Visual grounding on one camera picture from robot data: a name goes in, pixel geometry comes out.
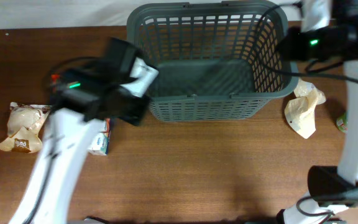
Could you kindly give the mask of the green lid seasoning jar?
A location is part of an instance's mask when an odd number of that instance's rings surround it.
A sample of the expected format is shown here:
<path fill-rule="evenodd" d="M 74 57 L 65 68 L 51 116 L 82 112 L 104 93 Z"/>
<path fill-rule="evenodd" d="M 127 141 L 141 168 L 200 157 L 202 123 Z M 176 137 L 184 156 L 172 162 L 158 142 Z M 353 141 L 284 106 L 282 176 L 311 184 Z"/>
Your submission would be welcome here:
<path fill-rule="evenodd" d="M 338 130 L 340 130 L 343 133 L 347 133 L 348 127 L 347 127 L 347 113 L 345 112 L 343 115 L 337 118 L 336 120 L 336 126 Z"/>

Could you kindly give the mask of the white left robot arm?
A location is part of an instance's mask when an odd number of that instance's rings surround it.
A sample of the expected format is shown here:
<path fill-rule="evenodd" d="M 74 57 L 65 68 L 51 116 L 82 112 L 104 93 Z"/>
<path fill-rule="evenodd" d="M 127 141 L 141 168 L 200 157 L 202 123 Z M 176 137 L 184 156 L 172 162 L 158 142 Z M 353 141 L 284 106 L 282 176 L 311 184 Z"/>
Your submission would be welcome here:
<path fill-rule="evenodd" d="M 137 126 L 158 68 L 144 52 L 112 38 L 100 57 L 77 57 L 49 71 L 51 112 L 43 147 L 11 223 L 66 223 L 88 148 L 108 118 Z"/>

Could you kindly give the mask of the white tissue pack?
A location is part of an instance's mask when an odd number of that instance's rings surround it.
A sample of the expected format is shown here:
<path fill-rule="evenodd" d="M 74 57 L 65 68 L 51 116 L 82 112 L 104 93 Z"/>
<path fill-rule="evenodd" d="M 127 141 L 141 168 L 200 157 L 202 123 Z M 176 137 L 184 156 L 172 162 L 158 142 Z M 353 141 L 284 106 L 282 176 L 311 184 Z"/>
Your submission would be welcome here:
<path fill-rule="evenodd" d="M 158 76 L 159 71 L 147 65 L 143 59 L 136 57 L 129 77 L 134 81 L 121 84 L 121 87 L 128 90 L 133 96 L 142 98 L 148 87 Z"/>

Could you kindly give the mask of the white blue carton box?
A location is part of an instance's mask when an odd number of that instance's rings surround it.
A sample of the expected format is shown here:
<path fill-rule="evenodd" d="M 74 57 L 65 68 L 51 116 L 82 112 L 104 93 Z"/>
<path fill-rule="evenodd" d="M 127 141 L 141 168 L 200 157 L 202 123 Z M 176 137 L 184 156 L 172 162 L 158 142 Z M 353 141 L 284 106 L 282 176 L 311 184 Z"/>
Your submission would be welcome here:
<path fill-rule="evenodd" d="M 106 156 L 109 149 L 109 139 L 111 133 L 111 119 L 105 119 L 104 127 L 95 136 L 93 142 L 88 148 L 90 154 L 97 156 Z"/>

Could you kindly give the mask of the brown white snack bag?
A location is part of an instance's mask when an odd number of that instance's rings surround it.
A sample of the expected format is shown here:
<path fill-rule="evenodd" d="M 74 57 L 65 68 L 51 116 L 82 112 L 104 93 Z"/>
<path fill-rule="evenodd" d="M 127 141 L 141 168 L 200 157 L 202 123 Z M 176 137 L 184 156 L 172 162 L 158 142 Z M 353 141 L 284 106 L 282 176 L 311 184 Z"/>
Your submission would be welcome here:
<path fill-rule="evenodd" d="M 0 142 L 5 152 L 34 153 L 43 147 L 39 132 L 48 118 L 49 105 L 25 105 L 11 102 L 7 138 Z"/>

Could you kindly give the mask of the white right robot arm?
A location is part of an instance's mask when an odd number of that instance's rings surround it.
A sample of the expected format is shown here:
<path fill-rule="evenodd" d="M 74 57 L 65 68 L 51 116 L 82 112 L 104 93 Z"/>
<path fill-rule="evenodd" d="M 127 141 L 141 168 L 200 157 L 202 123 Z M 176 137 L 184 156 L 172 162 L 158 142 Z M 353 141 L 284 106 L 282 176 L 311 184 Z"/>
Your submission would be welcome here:
<path fill-rule="evenodd" d="M 279 43 L 285 60 L 342 60 L 347 84 L 348 131 L 337 166 L 313 166 L 308 190 L 279 223 L 326 223 L 337 213 L 358 206 L 358 1 L 303 1 L 303 22 Z"/>

